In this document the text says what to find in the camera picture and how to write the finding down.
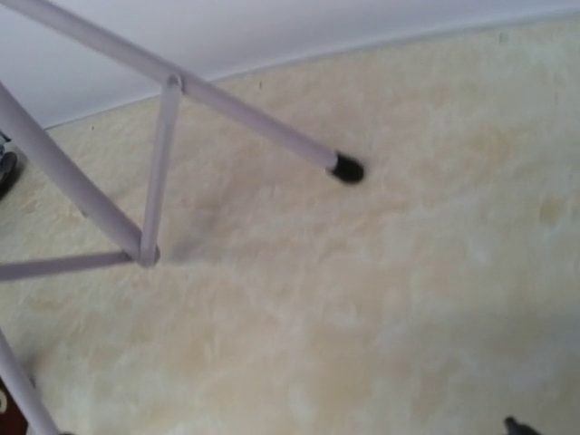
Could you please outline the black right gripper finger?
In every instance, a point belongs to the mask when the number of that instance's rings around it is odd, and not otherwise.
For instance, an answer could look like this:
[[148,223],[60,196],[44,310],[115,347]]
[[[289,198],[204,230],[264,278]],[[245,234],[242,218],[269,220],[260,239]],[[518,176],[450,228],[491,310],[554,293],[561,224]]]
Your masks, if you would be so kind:
[[507,435],[540,435],[536,429],[512,416],[504,419],[504,426]]

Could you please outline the white perforated music stand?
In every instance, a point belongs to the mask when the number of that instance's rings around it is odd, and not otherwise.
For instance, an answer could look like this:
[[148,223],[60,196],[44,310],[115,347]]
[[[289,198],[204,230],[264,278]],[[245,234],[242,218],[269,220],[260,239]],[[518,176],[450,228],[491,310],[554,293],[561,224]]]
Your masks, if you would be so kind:
[[137,227],[95,186],[6,88],[1,90],[1,119],[10,138],[78,209],[120,247],[118,252],[68,256],[3,264],[4,282],[123,263],[155,266],[157,239],[171,144],[182,96],[199,99],[214,111],[277,140],[295,154],[325,169],[344,184],[364,178],[360,161],[309,139],[265,113],[245,104],[192,72],[47,1],[5,1],[4,7],[50,27],[79,44],[123,63],[160,85],[159,115],[153,147],[143,226]]

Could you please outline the brown wooden metronome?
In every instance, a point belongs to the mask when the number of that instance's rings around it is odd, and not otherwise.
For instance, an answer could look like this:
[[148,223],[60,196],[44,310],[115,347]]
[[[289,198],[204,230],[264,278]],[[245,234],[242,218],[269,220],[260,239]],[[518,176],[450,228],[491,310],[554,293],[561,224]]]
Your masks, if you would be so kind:
[[1,433],[18,435],[24,432],[26,422],[4,383],[1,382]]

